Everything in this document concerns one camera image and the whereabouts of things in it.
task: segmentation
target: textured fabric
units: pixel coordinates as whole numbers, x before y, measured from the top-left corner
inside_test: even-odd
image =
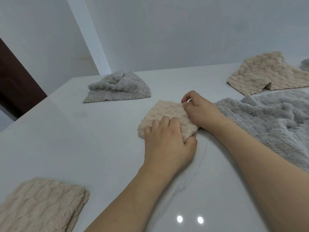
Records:
[[[34,178],[0,205],[1,232],[71,232],[89,192],[85,187]]]
[[[112,73],[99,82],[88,85],[88,89],[90,91],[83,103],[151,97],[148,85],[134,72]]]
[[[304,71],[309,71],[309,58],[304,59],[304,60],[301,62],[300,69],[301,69],[301,70],[304,70]]]
[[[246,58],[227,82],[239,92],[252,95],[267,88],[292,89],[309,86],[309,72],[287,64],[281,52]]]
[[[274,152],[309,171],[309,94],[301,89],[231,98],[219,110]]]
[[[194,135],[199,128],[184,110],[182,103],[159,100],[141,121],[137,129],[138,135],[144,138],[144,128],[151,126],[153,120],[161,120],[164,116],[170,118],[177,117],[180,120],[183,141],[186,141],[188,137]]]

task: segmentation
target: person's right arm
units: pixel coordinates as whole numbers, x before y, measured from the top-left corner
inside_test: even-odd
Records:
[[[192,120],[229,150],[274,230],[309,231],[309,173],[253,138],[197,92],[190,91],[181,102]]]

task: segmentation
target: table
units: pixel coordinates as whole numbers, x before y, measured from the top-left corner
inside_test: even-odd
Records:
[[[287,61],[297,66],[301,59]],[[87,85],[103,76],[71,79],[0,133],[0,201],[35,176],[84,185],[90,198],[73,232],[84,231],[142,165],[144,141],[137,127],[150,108],[158,100],[180,102],[190,90],[212,102],[241,99],[226,83],[239,66],[137,72],[149,85],[151,98],[91,104],[82,103]],[[164,192],[147,231],[271,231],[225,147],[204,130],[197,139],[193,162]]]

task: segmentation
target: dark brown door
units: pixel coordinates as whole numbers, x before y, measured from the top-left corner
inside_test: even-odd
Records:
[[[47,95],[0,39],[0,104],[16,118]]]

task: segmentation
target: beige towel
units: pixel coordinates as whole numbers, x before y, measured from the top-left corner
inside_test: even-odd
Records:
[[[151,126],[153,120],[161,120],[164,116],[168,116],[170,118],[177,117],[180,120],[181,134],[184,142],[188,139],[188,137],[194,135],[199,128],[193,123],[188,113],[184,110],[182,103],[159,100],[141,121],[137,129],[138,135],[144,138],[144,128],[146,126]]]
[[[25,181],[0,204],[0,231],[71,232],[88,197],[85,187],[42,178]]]
[[[281,52],[270,52],[246,58],[227,82],[239,92],[252,95],[264,88],[278,90],[309,86],[309,72],[287,64]]]

